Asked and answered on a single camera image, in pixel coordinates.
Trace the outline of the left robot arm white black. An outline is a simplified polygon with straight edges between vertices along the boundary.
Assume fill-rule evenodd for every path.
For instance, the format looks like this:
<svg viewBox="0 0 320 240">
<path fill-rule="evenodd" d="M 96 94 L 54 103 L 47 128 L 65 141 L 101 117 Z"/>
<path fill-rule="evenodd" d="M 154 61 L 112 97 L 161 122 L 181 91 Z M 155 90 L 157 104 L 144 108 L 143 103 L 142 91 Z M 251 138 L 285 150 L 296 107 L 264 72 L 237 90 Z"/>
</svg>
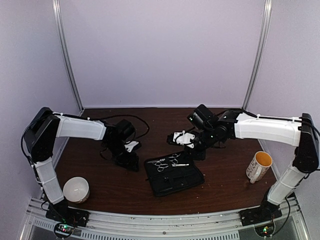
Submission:
<svg viewBox="0 0 320 240">
<path fill-rule="evenodd" d="M 134 148 L 139 145 L 128 138 L 135 134 L 132 123 L 126 119 L 109 124 L 104 119 L 92 120 L 53 112 L 48 107 L 39 110 L 34 119 L 25 128 L 20 147 L 36 179 L 43 188 L 49 203 L 49 210 L 61 222 L 72 218 L 72 211 L 60 187 L 52 164 L 53 149 L 57 138 L 82 138 L 101 141 L 111 152 L 115 163 L 127 170 L 139 170 L 139 157 Z"/>
</svg>

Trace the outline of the black zip tool case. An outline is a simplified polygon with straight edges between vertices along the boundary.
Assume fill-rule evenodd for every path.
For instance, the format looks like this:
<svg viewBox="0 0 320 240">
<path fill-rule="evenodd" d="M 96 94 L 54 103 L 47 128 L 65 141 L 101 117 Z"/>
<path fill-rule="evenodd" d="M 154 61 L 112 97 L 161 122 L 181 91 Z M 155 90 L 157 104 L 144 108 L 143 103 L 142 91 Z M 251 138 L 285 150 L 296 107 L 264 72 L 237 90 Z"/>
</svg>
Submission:
<svg viewBox="0 0 320 240">
<path fill-rule="evenodd" d="M 179 163 L 189 164 L 187 167 L 172 167 L 169 157 L 173 154 L 180 154 Z M 162 172 L 157 171 L 153 164 L 147 164 L 148 161 L 165 159 L 168 167 Z M 168 155 L 150 158 L 144 161 L 144 169 L 147 174 L 147 180 L 154 196 L 163 197 L 183 190 L 199 186 L 205 182 L 203 173 L 196 167 L 193 160 L 184 159 L 184 151 L 171 153 Z M 170 177 L 171 184 L 163 184 L 163 178 Z"/>
</svg>

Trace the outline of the silver thinning shears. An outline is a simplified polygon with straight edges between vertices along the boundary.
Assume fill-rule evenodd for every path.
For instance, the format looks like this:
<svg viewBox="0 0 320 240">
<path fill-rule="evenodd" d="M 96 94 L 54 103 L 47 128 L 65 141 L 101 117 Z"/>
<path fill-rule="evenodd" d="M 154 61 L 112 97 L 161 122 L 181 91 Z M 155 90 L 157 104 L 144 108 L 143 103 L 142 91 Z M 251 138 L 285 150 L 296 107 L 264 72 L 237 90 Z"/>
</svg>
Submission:
<svg viewBox="0 0 320 240">
<path fill-rule="evenodd" d="M 180 154 L 177 153 L 174 153 L 172 156 L 168 157 L 172 167 L 188 167 L 190 165 L 189 163 L 179 163 L 179 157 Z"/>
</svg>

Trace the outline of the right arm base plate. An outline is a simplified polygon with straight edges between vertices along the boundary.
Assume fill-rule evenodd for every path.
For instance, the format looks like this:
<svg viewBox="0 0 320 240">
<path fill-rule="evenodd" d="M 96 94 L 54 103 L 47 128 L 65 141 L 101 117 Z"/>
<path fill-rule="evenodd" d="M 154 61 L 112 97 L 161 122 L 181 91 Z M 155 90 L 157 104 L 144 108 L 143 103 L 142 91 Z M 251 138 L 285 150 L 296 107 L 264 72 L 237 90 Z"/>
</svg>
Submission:
<svg viewBox="0 0 320 240">
<path fill-rule="evenodd" d="M 247 208 L 239 212 L 240 221 L 243 226 L 268 222 L 282 215 L 279 205 L 274 205 L 267 200 L 263 200 L 258 207 Z"/>
</svg>

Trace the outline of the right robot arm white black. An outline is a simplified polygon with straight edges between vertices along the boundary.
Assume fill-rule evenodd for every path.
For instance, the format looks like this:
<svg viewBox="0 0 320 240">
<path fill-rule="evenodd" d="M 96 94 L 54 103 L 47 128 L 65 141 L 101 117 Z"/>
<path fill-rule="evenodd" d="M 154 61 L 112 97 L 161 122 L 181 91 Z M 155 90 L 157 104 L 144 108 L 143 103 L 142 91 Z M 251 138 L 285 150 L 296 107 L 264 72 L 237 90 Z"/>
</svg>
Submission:
<svg viewBox="0 0 320 240">
<path fill-rule="evenodd" d="M 318 170 L 320 132 L 308 113 L 303 113 L 300 117 L 285 118 L 261 116 L 241 108 L 212 113 L 201 104 L 187 119 L 199 133 L 193 135 L 184 131 L 176 140 L 180 145 L 198 152 L 228 139 L 266 140 L 295 147 L 290 166 L 265 193 L 256 210 L 256 216 L 261 221 L 268 220 L 300 182 Z"/>
</svg>

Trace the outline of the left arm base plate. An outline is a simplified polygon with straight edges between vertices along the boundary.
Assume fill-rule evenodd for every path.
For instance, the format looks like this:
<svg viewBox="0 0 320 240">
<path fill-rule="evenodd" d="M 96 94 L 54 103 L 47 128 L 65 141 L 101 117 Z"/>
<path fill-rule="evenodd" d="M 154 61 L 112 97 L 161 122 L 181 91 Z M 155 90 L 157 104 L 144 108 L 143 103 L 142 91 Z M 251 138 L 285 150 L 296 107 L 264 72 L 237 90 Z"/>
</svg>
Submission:
<svg viewBox="0 0 320 240">
<path fill-rule="evenodd" d="M 86 227 L 89 220 L 89 212 L 70 208 L 68 201 L 63 199 L 61 202 L 53 204 L 49 202 L 46 218 L 56 222 L 66 223 L 74 227 Z"/>
</svg>

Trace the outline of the silver hair scissors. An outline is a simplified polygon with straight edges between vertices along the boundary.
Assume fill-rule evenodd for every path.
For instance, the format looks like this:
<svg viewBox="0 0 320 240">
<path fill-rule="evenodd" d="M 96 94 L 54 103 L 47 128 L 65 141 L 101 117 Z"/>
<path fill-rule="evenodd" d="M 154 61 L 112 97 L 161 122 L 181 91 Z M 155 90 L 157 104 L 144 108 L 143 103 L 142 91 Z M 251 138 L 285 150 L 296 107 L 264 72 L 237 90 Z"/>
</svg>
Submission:
<svg viewBox="0 0 320 240">
<path fill-rule="evenodd" d="M 148 161 L 147 164 L 152 164 L 152 165 L 156 166 L 158 172 L 162 172 L 164 169 L 169 167 L 168 164 L 166 163 L 165 158 L 151 160 L 151 161 Z"/>
</svg>

